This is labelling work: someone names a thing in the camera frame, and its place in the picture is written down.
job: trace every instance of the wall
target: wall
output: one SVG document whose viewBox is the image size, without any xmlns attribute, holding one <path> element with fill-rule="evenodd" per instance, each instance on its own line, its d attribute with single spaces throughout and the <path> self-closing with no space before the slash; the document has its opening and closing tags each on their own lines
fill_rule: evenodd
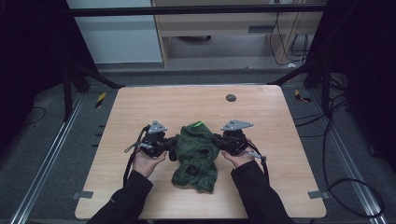
<svg viewBox="0 0 396 224">
<path fill-rule="evenodd" d="M 149 0 L 67 0 L 70 8 L 151 7 Z M 162 63 L 153 16 L 76 18 L 95 63 Z"/>
</svg>

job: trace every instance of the green cloth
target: green cloth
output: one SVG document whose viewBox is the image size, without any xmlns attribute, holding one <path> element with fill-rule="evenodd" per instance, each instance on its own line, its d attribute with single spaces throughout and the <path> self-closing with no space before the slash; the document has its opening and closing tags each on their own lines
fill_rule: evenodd
<svg viewBox="0 0 396 224">
<path fill-rule="evenodd" d="M 214 161 L 219 148 L 211 141 L 211 135 L 201 121 L 181 128 L 175 146 L 180 166 L 172 177 L 174 185 L 191 185 L 199 191 L 213 192 L 218 179 Z"/>
</svg>

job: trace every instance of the black pole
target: black pole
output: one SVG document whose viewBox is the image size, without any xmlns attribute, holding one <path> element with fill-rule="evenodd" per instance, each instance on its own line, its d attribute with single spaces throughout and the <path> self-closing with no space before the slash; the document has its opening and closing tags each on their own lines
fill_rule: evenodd
<svg viewBox="0 0 396 224">
<path fill-rule="evenodd" d="M 190 7 L 114 7 L 114 8 L 75 8 L 69 10 L 49 10 L 49 14 L 73 17 L 98 16 L 139 16 L 175 14 L 214 14 L 214 13 L 260 13 L 260 12 L 314 12 L 324 11 L 326 4 L 285 4 L 285 5 L 235 5 L 235 6 L 190 6 Z"/>
</svg>

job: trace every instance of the gray floor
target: gray floor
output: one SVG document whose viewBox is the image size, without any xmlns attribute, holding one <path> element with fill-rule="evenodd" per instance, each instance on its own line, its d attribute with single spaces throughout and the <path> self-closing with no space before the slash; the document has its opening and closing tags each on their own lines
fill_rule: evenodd
<svg viewBox="0 0 396 224">
<path fill-rule="evenodd" d="M 184 85 L 184 84 L 263 84 L 286 75 L 290 68 L 275 64 L 265 38 L 253 36 L 212 36 L 206 42 L 186 41 L 175 38 L 172 42 L 170 60 L 166 68 L 139 68 L 132 72 L 107 73 L 104 76 L 124 85 Z M 299 76 L 282 86 L 285 98 L 294 119 L 320 113 L 315 102 L 307 103 L 295 99 L 294 90 L 304 96 L 315 98 L 317 89 L 306 91 Z M 74 216 L 77 200 L 71 198 L 74 192 L 83 189 L 96 145 L 100 142 L 102 125 L 106 124 L 109 112 L 117 94 L 103 84 L 90 79 L 92 87 L 83 94 L 81 108 L 62 150 L 54 163 L 48 179 L 35 201 L 29 219 L 38 223 L 78 222 Z M 98 95 L 105 91 L 106 98 L 100 108 L 94 108 Z M 332 91 L 332 96 L 339 91 Z M 2 158 L 0 163 L 0 219 L 7 223 L 29 189 L 35 174 L 49 151 L 52 141 L 59 132 L 63 115 L 63 89 L 56 86 L 41 92 L 35 98 L 35 106 L 27 118 L 27 124 L 13 140 L 12 153 Z M 309 119 L 297 119 L 296 124 Z M 312 124 L 299 127 L 300 136 L 318 135 L 325 130 L 325 121 L 320 119 Z M 350 159 L 361 172 L 364 180 L 375 187 L 386 203 L 385 219 L 396 223 L 396 174 L 386 161 L 370 156 L 368 144 L 353 116 L 341 107 L 334 112 L 332 131 L 339 134 L 343 147 Z M 301 138 L 307 158 L 313 170 L 319 189 L 326 190 L 322 173 L 323 137 Z M 326 168 L 330 182 L 348 177 L 348 169 L 340 155 L 336 140 L 329 135 L 326 145 Z M 343 184 L 335 193 L 349 206 L 364 213 L 356 186 Z M 325 200 L 328 214 L 315 223 L 381 223 L 349 213 L 333 198 Z M 296 220 L 308 223 L 310 220 Z"/>
</svg>

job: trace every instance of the wooden table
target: wooden table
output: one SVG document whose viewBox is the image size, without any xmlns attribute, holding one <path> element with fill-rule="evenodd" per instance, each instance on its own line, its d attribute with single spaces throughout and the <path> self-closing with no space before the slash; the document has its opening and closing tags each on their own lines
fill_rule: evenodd
<svg viewBox="0 0 396 224">
<path fill-rule="evenodd" d="M 234 94 L 235 102 L 226 96 Z M 279 194 L 290 217 L 324 217 L 321 199 L 310 199 L 318 190 L 303 146 L 295 129 L 282 90 L 278 86 L 167 86 L 123 88 L 118 92 L 96 152 L 76 217 L 92 217 L 111 195 L 122 187 L 122 176 L 130 154 L 124 149 L 136 141 L 141 129 L 153 120 L 175 136 L 182 126 L 203 121 L 212 133 L 230 119 L 253 122 L 244 133 L 267 157 L 271 186 Z M 171 178 L 178 161 L 160 163 L 149 180 L 154 187 L 147 197 L 142 219 L 246 218 L 231 179 L 233 166 L 220 154 L 215 160 L 218 180 L 213 193 L 173 186 Z"/>
</svg>

